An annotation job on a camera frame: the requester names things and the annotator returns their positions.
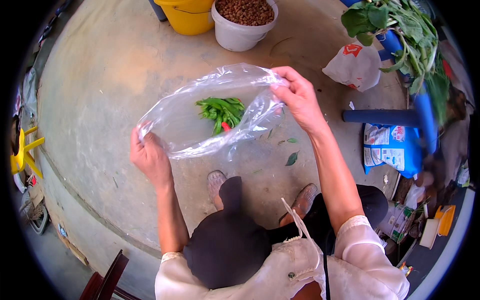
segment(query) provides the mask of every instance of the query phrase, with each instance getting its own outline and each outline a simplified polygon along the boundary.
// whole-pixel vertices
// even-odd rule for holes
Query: sleeve
[[[383,282],[399,299],[407,296],[410,283],[386,257],[380,238],[367,217],[354,216],[340,227],[336,236],[335,257]]]
[[[167,252],[162,256],[155,278],[156,300],[203,299],[208,291],[192,274],[182,253]]]

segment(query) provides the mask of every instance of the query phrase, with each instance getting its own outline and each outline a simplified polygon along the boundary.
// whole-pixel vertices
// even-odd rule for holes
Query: yellow bucket
[[[209,31],[214,0],[154,0],[160,5],[173,30],[181,35],[194,36]]]

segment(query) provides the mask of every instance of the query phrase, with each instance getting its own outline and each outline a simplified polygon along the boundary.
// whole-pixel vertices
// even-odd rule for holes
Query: blue bag
[[[417,128],[368,124],[363,125],[363,166],[389,164],[402,176],[412,178],[421,171],[421,147]]]

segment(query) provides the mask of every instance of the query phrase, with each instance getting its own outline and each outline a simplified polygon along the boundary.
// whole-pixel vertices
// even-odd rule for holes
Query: black pants
[[[357,189],[365,216],[375,228],[387,213],[387,199],[373,186],[357,185]],[[200,222],[183,249],[193,275],[211,289],[244,283],[260,269],[272,250],[272,244],[299,233],[295,223],[266,230],[240,211],[240,177],[229,178],[220,188],[219,195],[224,209]],[[335,234],[322,194],[315,197],[303,222],[320,249],[331,255]]]

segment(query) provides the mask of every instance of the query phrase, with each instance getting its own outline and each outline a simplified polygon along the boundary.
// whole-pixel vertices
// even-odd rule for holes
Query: bucket handle
[[[191,14],[206,13],[206,12],[211,12],[212,11],[212,9],[209,9],[209,10],[204,11],[204,12],[189,12],[189,11],[184,11],[184,10],[179,9],[178,6],[173,6],[172,8],[175,9],[176,11],[179,11],[179,12],[186,12],[186,13],[191,13]]]
[[[267,36],[267,32],[265,32],[264,34],[262,34],[262,36],[256,40],[251,40],[251,39],[247,39],[245,38],[244,36],[241,36],[243,37],[244,40],[247,40],[249,42],[260,42],[261,40],[263,40],[265,37]]]

